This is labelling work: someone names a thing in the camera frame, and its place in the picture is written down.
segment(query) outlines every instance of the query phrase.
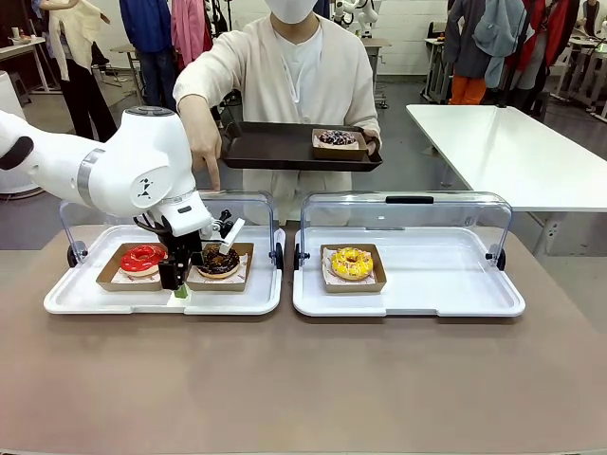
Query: cardboard box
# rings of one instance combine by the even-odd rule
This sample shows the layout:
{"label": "cardboard box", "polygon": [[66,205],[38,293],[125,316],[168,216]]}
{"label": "cardboard box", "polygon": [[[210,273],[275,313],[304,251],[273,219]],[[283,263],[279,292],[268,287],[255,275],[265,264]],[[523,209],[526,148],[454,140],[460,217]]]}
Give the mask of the cardboard box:
{"label": "cardboard box", "polygon": [[326,249],[329,250],[337,250],[346,247],[352,247],[356,249],[360,249],[362,251],[367,251],[371,253],[371,258],[373,259],[373,273],[375,276],[375,282],[369,284],[361,284],[356,282],[348,282],[344,280],[344,283],[341,284],[332,284],[324,281],[324,287],[326,288],[326,292],[330,293],[350,293],[350,292],[380,292],[383,289],[383,286],[386,284],[386,272],[383,269],[383,264],[381,263],[381,258],[379,257],[379,252],[377,251],[377,247],[373,244],[340,244],[340,245],[321,245],[321,261],[323,257],[323,253]]}
{"label": "cardboard box", "polygon": [[325,131],[331,130],[312,130],[312,149],[314,151],[313,155],[315,159],[331,159],[337,161],[362,161],[364,157],[367,156],[367,143],[365,142],[362,133],[358,131],[350,132],[357,139],[357,143],[359,145],[357,149],[343,150],[335,149],[332,147],[316,147],[314,145],[316,138],[319,137]]}
{"label": "cardboard box", "polygon": [[159,246],[166,250],[163,244],[122,244],[118,247],[116,252],[112,255],[110,261],[105,265],[99,276],[97,277],[97,284],[106,291],[117,292],[117,291],[161,291],[162,283],[160,277],[156,282],[138,282],[134,279],[132,282],[112,282],[112,279],[116,276],[116,273],[120,269],[120,260],[126,252],[139,245],[150,245]]}
{"label": "cardboard box", "polygon": [[[248,276],[250,274],[250,266],[253,263],[253,247],[254,244],[234,244],[232,248],[238,253],[241,258],[245,255],[248,256],[247,267],[244,271],[245,280],[243,282],[223,282],[223,280],[217,281],[206,281],[206,282],[195,282],[193,281],[193,274],[198,277],[202,277],[195,266],[190,268],[188,273],[188,279],[186,283],[192,291],[228,291],[228,292],[243,292],[247,287]],[[237,274],[242,274],[243,270],[238,270]]]}

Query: white face mask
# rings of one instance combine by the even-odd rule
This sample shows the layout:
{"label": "white face mask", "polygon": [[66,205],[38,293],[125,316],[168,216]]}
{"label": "white face mask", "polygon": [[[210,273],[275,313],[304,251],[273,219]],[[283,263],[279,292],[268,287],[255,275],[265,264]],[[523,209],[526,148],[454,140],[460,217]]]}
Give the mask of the white face mask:
{"label": "white face mask", "polygon": [[317,0],[266,0],[274,15],[285,24],[299,24],[305,19]]}

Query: donut box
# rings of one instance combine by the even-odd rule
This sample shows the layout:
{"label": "donut box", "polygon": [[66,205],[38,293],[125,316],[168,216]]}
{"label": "donut box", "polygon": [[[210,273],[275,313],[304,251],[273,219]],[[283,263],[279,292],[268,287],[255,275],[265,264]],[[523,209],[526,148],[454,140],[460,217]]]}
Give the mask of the donut box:
{"label": "donut box", "polygon": [[319,139],[323,133],[336,130],[314,129],[312,130],[312,149],[314,159],[330,159],[344,161],[362,161],[367,156],[367,143],[362,133],[350,131],[349,133],[357,140],[353,148],[344,148],[344,146],[332,147],[330,144],[324,144]]}
{"label": "donut box", "polygon": [[[331,271],[330,257],[333,252],[341,248],[352,247],[371,253],[373,259],[373,273],[370,277],[360,282],[350,282],[337,277]],[[385,286],[386,272],[381,263],[381,257],[377,247],[373,244],[335,244],[321,245],[322,277],[326,292],[332,294],[344,294],[353,292],[380,292]]]}
{"label": "donut box", "polygon": [[186,284],[192,291],[227,291],[244,292],[250,274],[250,266],[253,263],[254,244],[234,244],[232,248],[240,256],[240,268],[238,271],[224,280],[211,280],[204,278],[194,266],[190,272]]}
{"label": "donut box", "polygon": [[[138,244],[122,244],[118,247],[116,252],[112,255],[109,262],[102,269],[101,273],[97,277],[97,284],[106,291],[119,292],[119,291],[161,291],[162,284],[160,283],[160,276],[156,273],[151,278],[130,278],[124,275],[120,280],[116,280],[115,277],[120,270],[120,260],[126,252],[134,248],[135,246],[142,245]],[[166,249],[161,243],[146,243],[145,245],[159,246],[162,249]]]}

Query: person's left hand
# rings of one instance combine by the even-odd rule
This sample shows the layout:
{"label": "person's left hand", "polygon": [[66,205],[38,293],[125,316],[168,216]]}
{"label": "person's left hand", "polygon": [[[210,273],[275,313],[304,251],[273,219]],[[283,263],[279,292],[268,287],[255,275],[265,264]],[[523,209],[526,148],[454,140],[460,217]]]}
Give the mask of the person's left hand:
{"label": "person's left hand", "polygon": [[367,154],[371,156],[377,151],[377,143],[373,140],[373,137],[379,139],[379,133],[376,130],[364,129],[362,131],[364,141],[367,143]]}

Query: robot logo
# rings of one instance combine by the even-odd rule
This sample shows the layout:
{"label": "robot logo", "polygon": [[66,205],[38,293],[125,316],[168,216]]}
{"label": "robot logo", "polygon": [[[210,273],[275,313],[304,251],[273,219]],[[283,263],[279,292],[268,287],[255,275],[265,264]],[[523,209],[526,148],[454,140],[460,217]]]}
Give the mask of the robot logo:
{"label": "robot logo", "polygon": [[152,196],[150,196],[150,193],[148,192],[148,188],[150,188],[154,182],[151,182],[147,178],[142,178],[139,181],[139,183],[143,184],[143,191],[141,192],[141,194],[138,194],[137,197],[143,197],[143,196],[145,196],[148,199],[152,199]]}

